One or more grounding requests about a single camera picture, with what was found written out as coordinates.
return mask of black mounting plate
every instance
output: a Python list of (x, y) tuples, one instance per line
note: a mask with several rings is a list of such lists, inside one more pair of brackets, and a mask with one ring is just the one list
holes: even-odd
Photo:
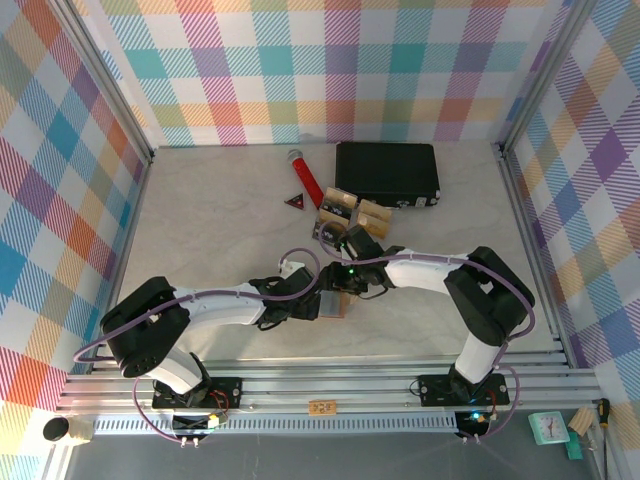
[[(211, 386), (207, 390), (207, 394), (203, 396), (202, 400), (191, 401), (191, 404), (187, 406), (185, 402), (181, 401), (175, 396), (154, 395), (151, 402), (151, 408), (154, 409), (205, 409), (205, 410), (219, 410), (220, 406), (216, 401), (216, 397), (209, 395), (214, 390), (224, 392), (229, 399), (229, 408), (240, 408), (240, 399), (242, 398), (242, 378), (240, 377), (211, 377)], [(223, 396), (218, 395), (218, 399), (222, 404), (222, 407), (226, 409), (225, 399)]]
[(486, 381), (478, 387), (471, 402), (464, 402), (451, 391), (449, 375), (420, 375), (418, 377), (418, 393), (423, 407), (490, 407), (493, 405), (493, 400), (488, 393), (489, 390), (496, 396), (496, 405), (509, 405), (507, 384), (504, 375), (499, 373), (489, 375)]

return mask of screwdriver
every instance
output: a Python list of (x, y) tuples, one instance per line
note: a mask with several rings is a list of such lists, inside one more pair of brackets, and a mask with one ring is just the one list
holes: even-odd
[(609, 472), (607, 468), (607, 428), (609, 428), (609, 412), (611, 411), (611, 402), (607, 398), (601, 398), (598, 402), (598, 416), (600, 427), (602, 428), (602, 453), (604, 455), (604, 480), (608, 480)]

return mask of wooden tag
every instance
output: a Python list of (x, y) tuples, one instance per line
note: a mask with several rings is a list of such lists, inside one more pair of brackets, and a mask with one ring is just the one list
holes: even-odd
[(309, 415), (312, 417), (336, 415), (336, 413), (335, 400), (311, 400), (309, 402)]

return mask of table surface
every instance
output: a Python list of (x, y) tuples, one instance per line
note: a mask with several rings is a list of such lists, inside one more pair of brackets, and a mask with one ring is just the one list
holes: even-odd
[[(436, 143), (442, 198), (435, 207), (395, 210), (383, 246), (454, 254), (492, 247), (534, 289), (507, 193), (487, 142)], [(121, 298), (149, 277), (174, 286), (229, 287), (277, 274), (293, 247), (316, 252), (316, 209), (284, 201), (303, 191), (286, 161), (291, 146), (161, 149), (151, 168)], [(301, 147), (324, 189), (333, 185), (335, 145)], [(303, 255), (293, 257), (306, 261)], [(542, 309), (512, 351), (548, 351), (552, 337)], [(358, 300), (344, 319), (289, 320), (268, 332), (223, 326), (187, 330), (179, 346), (202, 359), (457, 354), (467, 329), (450, 297), (405, 288)]]

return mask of red cylinder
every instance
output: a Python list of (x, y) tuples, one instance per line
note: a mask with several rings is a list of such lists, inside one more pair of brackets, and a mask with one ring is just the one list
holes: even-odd
[(324, 198), (324, 193), (320, 189), (320, 185), (316, 182), (316, 179), (313, 178), (313, 174), (307, 163), (302, 158), (302, 152), (300, 150), (291, 150), (289, 152), (289, 163), (293, 165), (293, 169), (298, 174), (298, 178), (302, 181), (305, 190), (311, 197), (311, 201), (316, 206), (316, 208), (320, 208), (322, 205), (322, 199)]

